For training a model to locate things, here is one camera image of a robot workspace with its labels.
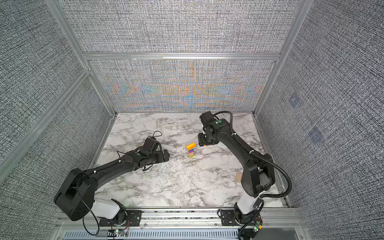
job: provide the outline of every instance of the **marble tabletop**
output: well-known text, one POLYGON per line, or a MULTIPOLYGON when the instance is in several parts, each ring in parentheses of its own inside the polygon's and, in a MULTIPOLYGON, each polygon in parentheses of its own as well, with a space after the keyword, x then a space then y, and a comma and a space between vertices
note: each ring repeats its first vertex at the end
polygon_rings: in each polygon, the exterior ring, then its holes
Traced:
MULTIPOLYGON (((96 196, 116 199, 125 206, 138 207, 232 207, 243 193, 236 182, 242 172, 238 159, 219 143, 195 148, 190 158, 185 146, 195 142, 202 131, 199 113, 122 113, 116 118, 96 166, 118 158, 116 150, 127 152, 141 146, 158 130, 168 162, 151 169, 126 173, 105 184, 96 196)), ((235 113, 233 129, 254 149, 264 153, 251 114, 235 113)), ((278 193, 275 185, 269 192, 278 193)), ((265 207, 282 207, 280 199, 265 199, 265 207)))

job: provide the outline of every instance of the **aluminum frame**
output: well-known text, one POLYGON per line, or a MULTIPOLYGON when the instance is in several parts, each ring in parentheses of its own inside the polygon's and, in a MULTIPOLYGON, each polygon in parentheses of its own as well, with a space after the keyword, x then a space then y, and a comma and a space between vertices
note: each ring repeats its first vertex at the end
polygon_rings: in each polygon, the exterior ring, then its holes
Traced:
MULTIPOLYGON (((202 114, 204 112, 167 112, 167 111, 153 111, 153 112, 148 112, 148 111, 143 111, 143 112, 119 112, 120 113, 198 113, 198 114, 202 114)), ((235 112, 235 113, 249 113, 249 114, 252 114, 252 112, 248 111, 239 111, 239 112, 235 112)))
POLYGON ((274 60, 280 53, 103 53, 83 52, 86 60, 132 59, 132 60, 274 60))
MULTIPOLYGON (((139 227, 131 229, 228 229, 240 228, 239 226, 222 226, 217 212, 220 209, 233 210, 233 208, 209 208, 209 207, 159 207, 159 208, 127 208, 127 210, 141 210, 141 222, 139 227)), ((308 229, 298 208, 263 208, 263 228, 295 228, 301 239, 310 239, 308 229)), ((89 230, 95 226, 95 220, 88 214, 84 223, 89 230)), ((61 239, 68 230, 83 230, 82 221, 71 221, 65 214, 59 218, 55 230, 51 235, 52 240, 61 239)), ((100 227, 100 231, 110 227, 100 227)))
POLYGON ((83 70, 80 75, 69 85, 56 102, 46 111, 46 113, 36 122, 28 131, 24 138, 12 149, 12 151, 0 162, 0 184, 28 151, 28 149, 37 140, 40 134, 45 130, 53 120, 60 109, 73 96, 75 91, 81 86, 84 79, 88 77, 90 71, 83 70))
MULTIPOLYGON (((263 148, 264 148, 265 152, 268 153, 272 157, 273 162, 275 162, 275 160, 273 159, 273 154, 271 152, 271 149, 268 146, 268 142, 265 138, 265 135, 263 133, 263 130, 261 128, 261 124, 260 124, 258 118, 255 115, 253 115, 252 118, 253 118, 253 123, 255 124, 257 133, 259 134, 260 141, 263 144, 263 148)), ((286 190, 286 188, 285 188, 285 185, 283 182, 283 178, 281 177, 281 174, 279 174, 278 171, 275 171, 275 178, 276 178, 276 186, 277 186, 279 193, 284 192, 286 190)), ((287 207, 292 206, 291 201, 290 201, 288 196, 285 196, 284 200, 285 200, 287 207)))
POLYGON ((79 42, 76 38, 76 35, 74 34, 71 26, 68 23, 68 20, 60 7, 57 0, 45 0, 45 3, 48 5, 49 9, 51 10, 51 13, 55 17, 57 23, 59 24, 61 30, 63 31, 64 35, 66 36, 68 42, 70 43, 73 51, 75 52, 77 58, 79 59, 81 65, 84 69, 88 69, 91 71, 91 82, 93 87, 95 88, 96 92, 98 93, 100 99, 102 100, 104 106, 107 108, 110 116, 116 115, 115 107, 110 100, 107 92, 103 88, 102 84, 100 83, 99 79, 97 78, 95 72, 93 71, 92 67, 89 65, 88 61, 83 56, 83 51, 79 45, 79 42))
POLYGON ((97 162, 97 159, 99 158, 100 154, 101 154, 101 151, 103 150, 103 147, 104 147, 104 144, 105 142, 107 141, 108 139, 108 136, 112 130, 112 127, 113 127, 113 124, 115 123, 115 120, 116 120, 116 116, 113 116, 110 120, 109 120, 109 124, 108 124, 108 127, 107 129, 105 130, 105 133, 104 133, 104 136, 103 136, 103 139, 101 140, 100 144, 99 144, 99 147, 97 148, 97 151, 95 153, 95 155, 93 156, 93 159, 92 159, 92 162, 89 166, 89 168, 93 168, 93 166, 95 165, 95 163, 97 162))
POLYGON ((271 91, 271 88, 273 84, 275 83, 275 80, 277 76, 279 75, 279 72, 281 68, 284 65, 284 62, 288 56, 289 51, 291 50, 291 47, 293 45, 293 42, 296 40, 297 35, 299 34, 299 30, 304 22, 304 19, 307 16, 307 13, 309 11, 309 8, 312 6, 314 0, 303 0, 303 2, 300 5, 300 8, 296 14, 295 20, 291 26, 291 29, 288 33, 288 36, 285 40, 284 46, 281 50, 281 57, 280 60, 277 61, 275 66, 271 70, 271 74, 269 75, 269 78, 263 87, 262 92, 260 93, 260 96, 256 102, 255 109, 253 111, 255 116, 258 116, 268 95, 271 91))

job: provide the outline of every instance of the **colored block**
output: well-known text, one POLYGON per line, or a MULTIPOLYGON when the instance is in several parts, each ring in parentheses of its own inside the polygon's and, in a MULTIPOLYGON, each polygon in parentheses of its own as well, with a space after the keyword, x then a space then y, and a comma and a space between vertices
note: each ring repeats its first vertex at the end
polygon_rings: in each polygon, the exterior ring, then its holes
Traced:
POLYGON ((195 147, 196 147, 196 144, 194 142, 186 146, 188 151, 195 148, 195 147))

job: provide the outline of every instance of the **ventilation grille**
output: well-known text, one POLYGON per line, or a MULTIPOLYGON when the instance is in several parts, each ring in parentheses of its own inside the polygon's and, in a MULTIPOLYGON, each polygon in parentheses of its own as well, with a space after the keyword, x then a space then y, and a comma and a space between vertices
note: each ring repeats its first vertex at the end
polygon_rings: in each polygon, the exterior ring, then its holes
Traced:
MULTIPOLYGON (((126 237, 115 239, 236 239, 238 230, 231 229, 130 229, 126 237)), ((85 230, 70 230, 64 234, 63 240, 105 239, 104 236, 91 236, 85 230)))

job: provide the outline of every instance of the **wall panel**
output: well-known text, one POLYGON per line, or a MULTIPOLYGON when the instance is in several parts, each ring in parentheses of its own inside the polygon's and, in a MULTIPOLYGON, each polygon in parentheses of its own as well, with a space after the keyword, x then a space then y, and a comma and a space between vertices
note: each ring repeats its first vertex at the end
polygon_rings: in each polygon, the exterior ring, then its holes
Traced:
POLYGON ((274 61, 91 60, 119 112, 252 111, 274 61))
POLYGON ((85 79, 0 185, 0 239, 49 238, 62 214, 53 203, 57 190, 70 170, 89 167, 109 120, 85 79))
POLYGON ((81 73, 44 1, 0 3, 0 162, 81 73))
POLYGON ((383 16, 315 0, 258 116, 314 239, 384 236, 383 16))
POLYGON ((84 51, 280 52, 300 0, 59 0, 84 51))

